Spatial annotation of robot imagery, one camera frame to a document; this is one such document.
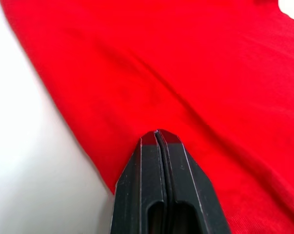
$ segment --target red cloth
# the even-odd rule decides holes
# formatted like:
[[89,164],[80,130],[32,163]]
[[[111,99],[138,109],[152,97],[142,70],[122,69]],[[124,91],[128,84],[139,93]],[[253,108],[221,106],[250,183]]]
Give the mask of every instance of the red cloth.
[[1,3],[111,191],[139,137],[163,128],[233,233],[294,233],[294,20],[276,0]]

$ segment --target white surface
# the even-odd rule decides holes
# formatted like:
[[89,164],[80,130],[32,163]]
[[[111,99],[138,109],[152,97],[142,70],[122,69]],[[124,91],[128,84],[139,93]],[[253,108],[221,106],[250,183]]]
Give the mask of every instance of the white surface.
[[0,234],[107,234],[112,203],[0,8]]

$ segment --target black plastic object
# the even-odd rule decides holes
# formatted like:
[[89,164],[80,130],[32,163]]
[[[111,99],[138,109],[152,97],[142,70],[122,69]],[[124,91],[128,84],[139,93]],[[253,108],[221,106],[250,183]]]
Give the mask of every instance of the black plastic object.
[[118,180],[110,234],[229,234],[212,183],[180,139],[140,138]]

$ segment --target white table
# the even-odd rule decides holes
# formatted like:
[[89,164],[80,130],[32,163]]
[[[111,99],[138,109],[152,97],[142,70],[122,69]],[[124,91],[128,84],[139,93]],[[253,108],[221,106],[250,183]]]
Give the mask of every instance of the white table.
[[0,234],[108,234],[112,205],[0,7]]

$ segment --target red fabric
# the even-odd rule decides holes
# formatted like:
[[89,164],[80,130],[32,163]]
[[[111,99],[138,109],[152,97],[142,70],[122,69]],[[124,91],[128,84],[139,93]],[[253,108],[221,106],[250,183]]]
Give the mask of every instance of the red fabric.
[[163,128],[233,233],[294,233],[294,20],[277,1],[1,3],[111,191],[139,137]]

